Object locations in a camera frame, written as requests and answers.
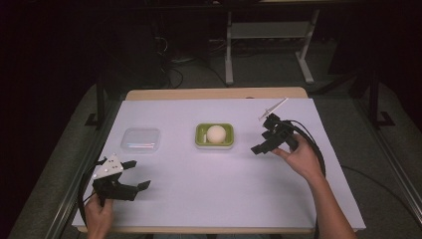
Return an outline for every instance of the white table surface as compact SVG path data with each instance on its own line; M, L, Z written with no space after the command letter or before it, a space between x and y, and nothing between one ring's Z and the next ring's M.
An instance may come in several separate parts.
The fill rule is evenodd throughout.
M125 101L100 158L116 153L124 162L136 160L119 182L137 185L151 180L134 201L114 202L113 227L311 229L316 211L307 183L272 153L255 155L265 131L258 121L280 99ZM275 111L281 120L297 120L315 138L325 160L326 177L345 216L355 230L365 228L336 155L311 99L288 99ZM196 126L227 122L235 142L228 150L195 147ZM129 154L120 143L130 127L159 128L159 149ZM85 198L92 191L92 183ZM84 227L77 213L73 225Z

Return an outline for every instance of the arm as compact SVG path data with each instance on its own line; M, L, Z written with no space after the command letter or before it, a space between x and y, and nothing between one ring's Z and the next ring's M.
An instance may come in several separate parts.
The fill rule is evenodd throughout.
M101 207L99 197L94 194L85 206L89 239L104 239L113 221L112 200L106 199Z
M295 134L294 137L299 143L295 151L286 152L276 148L273 153L282 157L310 186L316 205L320 237L324 239L357 238L320 171L317 156L311 146L302 136Z

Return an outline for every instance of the green tray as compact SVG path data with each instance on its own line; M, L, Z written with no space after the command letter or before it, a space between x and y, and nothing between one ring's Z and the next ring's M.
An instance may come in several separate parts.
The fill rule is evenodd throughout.
M221 143L212 143L207 140L206 134L208 131L208 128L210 128L213 125L220 125L224 127L226 130L226 138ZM206 123L200 123L196 127L196 133L195 133L195 144L198 148L203 149L229 149L233 146L234 142L234 132L233 127L229 123L220 123L220 122L206 122Z

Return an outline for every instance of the human hand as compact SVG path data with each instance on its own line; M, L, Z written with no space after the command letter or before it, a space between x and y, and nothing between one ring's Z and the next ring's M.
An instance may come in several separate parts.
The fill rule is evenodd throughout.
M275 148L272 153L282 157L306 181L313 180L316 177L323 177L317 156L307 140L299 134L294 134L293 138L299 144L295 151L286 152L281 148Z
M105 206L101 207L99 196L95 193L85 206L87 217L88 238L106 238L113 221L112 199L105 200Z

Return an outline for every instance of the clear plastic container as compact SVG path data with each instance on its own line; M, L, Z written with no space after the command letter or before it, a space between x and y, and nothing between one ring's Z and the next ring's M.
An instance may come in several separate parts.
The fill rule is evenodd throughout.
M121 148L128 153L153 153L158 150L160 131L155 127L130 127L121 140Z

